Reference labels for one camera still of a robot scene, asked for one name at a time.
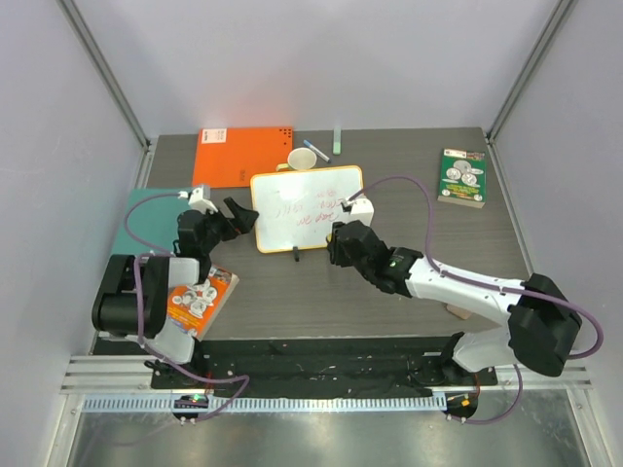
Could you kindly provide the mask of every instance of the teal mat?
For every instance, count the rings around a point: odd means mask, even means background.
[[[160,193],[177,193],[186,188],[178,188],[175,190],[145,188],[140,190],[132,190],[128,198],[126,212],[138,201],[151,195],[159,195]],[[173,240],[177,239],[177,216],[188,210],[188,201],[185,199],[158,198],[147,201],[142,204],[129,218],[129,227],[134,234],[141,238],[155,243],[169,251],[173,249]],[[139,255],[140,253],[149,252],[149,247],[133,240],[124,229],[124,221],[117,229],[117,236],[111,254],[122,255]]]

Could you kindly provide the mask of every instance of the white label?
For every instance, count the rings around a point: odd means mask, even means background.
[[[226,128],[205,129],[202,132],[202,144],[224,143],[227,141]]]
[[[467,153],[465,151],[457,151],[456,149],[444,149],[444,156],[466,159]]]

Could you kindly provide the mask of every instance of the dark wooden tabletop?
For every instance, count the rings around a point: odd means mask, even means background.
[[[309,139],[331,154],[332,131],[296,131],[294,136],[295,147]],[[196,147],[195,134],[161,136],[147,186],[190,186]],[[359,165],[364,183],[393,174],[420,178],[436,199],[443,148],[486,151],[487,146],[480,128],[345,130],[342,154],[333,159],[334,164]],[[434,201],[433,256],[483,274],[527,278],[491,161],[487,191],[482,209]],[[226,197],[251,207],[248,189],[212,191],[217,205],[223,206]],[[375,207],[372,227],[387,245],[423,250],[426,203],[414,185],[388,182],[368,198]],[[383,294],[354,269],[331,266],[323,249],[303,251],[295,263],[291,253],[260,253],[250,234],[221,243],[211,257],[237,274],[240,283],[207,339],[444,336],[493,326],[475,315],[460,320],[436,302]]]

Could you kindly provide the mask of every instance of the whiteboard frame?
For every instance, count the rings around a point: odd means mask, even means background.
[[[251,180],[249,181],[249,189],[251,190],[251,203],[253,204],[253,210],[257,211],[257,205],[255,202],[255,194],[253,193],[253,182],[255,181],[256,177],[258,178],[259,177],[277,177],[279,175],[288,175],[289,173],[292,173],[292,172],[320,172],[324,170],[340,170],[340,169],[347,169],[347,168],[356,168],[359,171],[359,190],[361,190],[363,188],[363,170],[361,170],[361,167],[359,165],[337,165],[334,167],[311,168],[310,170],[288,170],[288,171],[273,172],[273,173],[257,173],[253,175],[251,177]],[[282,248],[282,249],[276,249],[276,250],[265,250],[263,248],[260,248],[260,233],[257,229],[255,229],[255,246],[260,253],[264,253],[264,254],[281,253],[284,251],[294,251],[293,248]],[[327,246],[326,244],[320,244],[320,245],[299,247],[298,249],[299,250],[314,250],[317,248],[324,248],[326,246]]]

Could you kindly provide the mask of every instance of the wooden block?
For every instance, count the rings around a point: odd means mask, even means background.
[[[471,316],[471,311],[467,311],[466,309],[459,308],[454,305],[446,305],[446,310],[460,319],[467,319]]]

